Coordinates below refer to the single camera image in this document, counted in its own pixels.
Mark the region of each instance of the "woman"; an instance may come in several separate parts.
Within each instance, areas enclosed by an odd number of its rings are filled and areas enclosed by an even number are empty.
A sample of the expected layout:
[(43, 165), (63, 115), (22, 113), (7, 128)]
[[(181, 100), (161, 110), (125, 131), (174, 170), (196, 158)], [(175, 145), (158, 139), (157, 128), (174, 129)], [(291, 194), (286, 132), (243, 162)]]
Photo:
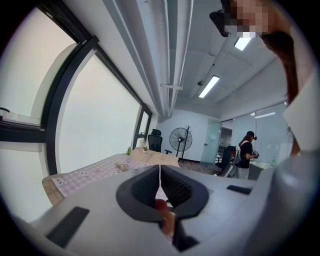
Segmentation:
[(249, 164), (250, 159), (258, 158), (257, 155), (253, 154), (253, 148), (251, 142), (256, 140), (255, 134), (253, 131), (248, 131), (243, 140), (240, 141), (240, 161), (237, 164), (238, 167), (238, 178), (239, 179), (248, 179), (249, 176)]

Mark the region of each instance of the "floor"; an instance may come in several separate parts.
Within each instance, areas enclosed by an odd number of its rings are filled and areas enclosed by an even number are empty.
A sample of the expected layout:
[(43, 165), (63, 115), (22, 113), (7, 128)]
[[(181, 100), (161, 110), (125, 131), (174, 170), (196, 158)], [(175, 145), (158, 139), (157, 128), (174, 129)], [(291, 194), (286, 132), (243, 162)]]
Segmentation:
[(213, 164), (204, 165), (199, 162), (191, 162), (191, 161), (184, 161), (179, 162), (178, 164), (181, 168), (192, 170), (195, 172), (203, 173), (203, 174), (219, 174), (220, 172), (215, 172), (214, 170), (217, 170), (217, 167), (214, 167)]

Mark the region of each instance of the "black cap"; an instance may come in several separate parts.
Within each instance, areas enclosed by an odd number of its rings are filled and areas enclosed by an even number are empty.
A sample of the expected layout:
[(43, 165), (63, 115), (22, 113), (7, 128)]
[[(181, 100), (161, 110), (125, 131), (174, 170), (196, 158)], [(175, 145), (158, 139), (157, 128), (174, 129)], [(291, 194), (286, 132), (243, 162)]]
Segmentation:
[(255, 133), (252, 130), (248, 131), (246, 134), (252, 136), (254, 140), (257, 139), (257, 137), (255, 136)]

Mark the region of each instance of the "black shirt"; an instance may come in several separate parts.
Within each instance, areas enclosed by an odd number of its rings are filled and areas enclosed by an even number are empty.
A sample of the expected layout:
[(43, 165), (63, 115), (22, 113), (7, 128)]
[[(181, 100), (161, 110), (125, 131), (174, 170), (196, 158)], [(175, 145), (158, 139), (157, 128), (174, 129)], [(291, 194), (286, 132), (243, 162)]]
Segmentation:
[(246, 154), (252, 155), (253, 148), (252, 144), (248, 141), (241, 145), (240, 147), (240, 161), (239, 166), (240, 168), (249, 168), (250, 159), (246, 159)]

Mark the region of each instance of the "hair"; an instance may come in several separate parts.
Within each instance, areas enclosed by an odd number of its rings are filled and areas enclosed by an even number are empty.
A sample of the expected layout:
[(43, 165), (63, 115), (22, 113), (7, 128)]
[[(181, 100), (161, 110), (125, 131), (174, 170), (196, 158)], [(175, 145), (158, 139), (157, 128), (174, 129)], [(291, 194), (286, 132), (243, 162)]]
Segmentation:
[[(299, 92), (294, 40), (290, 35), (282, 31), (263, 34), (261, 38), (266, 47), (274, 52), (283, 64), (286, 76), (288, 105), (290, 105)], [(299, 151), (299, 145), (294, 137), (291, 155), (296, 155)]]
[(241, 144), (244, 142), (244, 141), (248, 141), (251, 143), (252, 139), (251, 139), (251, 135), (247, 134), (246, 136), (243, 137), (243, 139), (240, 141), (240, 143), (238, 144), (239, 147), (241, 146)]

